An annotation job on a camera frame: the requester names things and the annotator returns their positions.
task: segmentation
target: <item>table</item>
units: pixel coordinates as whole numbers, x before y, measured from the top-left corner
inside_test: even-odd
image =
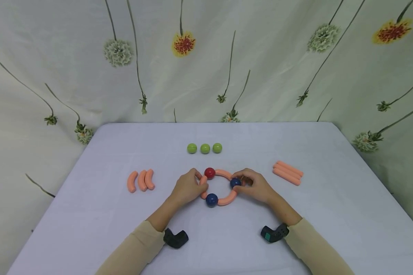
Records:
[[[223,145],[220,154],[188,154],[195,143]],[[304,171],[300,186],[272,173],[282,160]],[[340,253],[355,274],[413,274],[413,221],[348,140],[331,123],[114,123],[100,127],[13,263],[8,275],[94,274],[122,240],[195,167],[264,174]],[[155,190],[134,194],[126,179],[154,169]],[[222,177],[209,193],[229,194]],[[261,203],[239,195],[208,208],[200,198],[169,228],[185,230],[180,249],[164,246],[142,274],[310,274],[284,241],[260,230],[279,222]]]

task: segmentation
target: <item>hand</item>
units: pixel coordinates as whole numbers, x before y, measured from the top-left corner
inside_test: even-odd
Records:
[[[195,168],[191,168],[188,173],[181,175],[169,199],[179,206],[184,206],[205,192],[208,189],[208,184],[198,185],[196,177],[201,178],[202,175]]]
[[[249,185],[252,182],[252,187],[247,186],[234,186],[233,190],[237,193],[243,193],[254,199],[269,203],[271,200],[279,197],[280,195],[273,190],[269,183],[265,180],[262,174],[257,173],[249,168],[244,168],[241,171],[235,172],[232,178],[239,178],[243,182]]]

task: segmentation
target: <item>floral curtain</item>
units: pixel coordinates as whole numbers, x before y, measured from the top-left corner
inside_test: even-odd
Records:
[[[0,0],[0,274],[109,122],[330,121],[413,219],[413,0]]]

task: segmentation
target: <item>beige sleeve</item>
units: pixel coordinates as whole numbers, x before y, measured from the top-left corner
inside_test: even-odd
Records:
[[[143,221],[105,260],[95,275],[140,274],[164,246],[164,233]]]
[[[313,275],[354,274],[343,258],[304,218],[290,226],[286,242]]]

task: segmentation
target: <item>person's left hand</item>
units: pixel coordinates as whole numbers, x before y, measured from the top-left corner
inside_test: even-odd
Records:
[[[180,206],[184,206],[197,198],[208,189],[208,184],[198,185],[196,177],[202,177],[195,168],[191,168],[188,173],[181,175],[169,196],[169,199]]]

